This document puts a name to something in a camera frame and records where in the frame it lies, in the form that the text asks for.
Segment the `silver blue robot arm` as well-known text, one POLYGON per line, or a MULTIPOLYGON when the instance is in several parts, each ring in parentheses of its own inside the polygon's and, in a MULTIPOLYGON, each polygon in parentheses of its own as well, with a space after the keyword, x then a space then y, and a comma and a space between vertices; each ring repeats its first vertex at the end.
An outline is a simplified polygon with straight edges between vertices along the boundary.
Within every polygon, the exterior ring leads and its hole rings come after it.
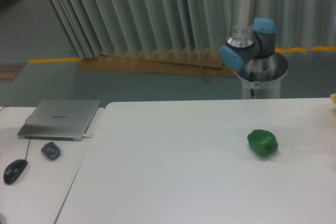
POLYGON ((276 47, 335 46, 335 0, 233 0, 219 55, 250 82, 281 79, 289 69, 276 47))

